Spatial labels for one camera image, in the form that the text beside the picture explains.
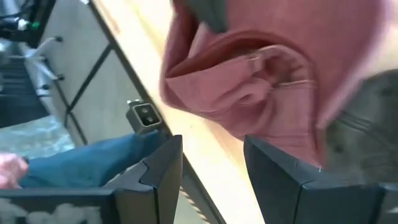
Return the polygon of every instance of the hand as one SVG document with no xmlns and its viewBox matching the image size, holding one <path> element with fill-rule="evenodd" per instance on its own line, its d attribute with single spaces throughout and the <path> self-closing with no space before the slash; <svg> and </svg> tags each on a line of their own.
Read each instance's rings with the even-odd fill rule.
<svg viewBox="0 0 398 224">
<path fill-rule="evenodd" d="M 20 189 L 18 180 L 28 168 L 28 163 L 17 154 L 0 153 L 0 189 Z"/>
</svg>

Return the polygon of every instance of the wooden desk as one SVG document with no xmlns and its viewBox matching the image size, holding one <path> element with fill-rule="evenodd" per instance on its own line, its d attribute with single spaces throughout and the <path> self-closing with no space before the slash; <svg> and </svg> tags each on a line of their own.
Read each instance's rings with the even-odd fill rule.
<svg viewBox="0 0 398 224">
<path fill-rule="evenodd" d="M 159 73 L 173 10 L 169 0 L 94 0 L 141 83 L 174 134 L 183 135 L 184 153 L 225 221 L 264 223 L 243 157 L 243 143 L 219 125 L 165 105 L 159 95 Z M 398 44 L 389 38 L 388 61 L 398 67 Z"/>
</svg>

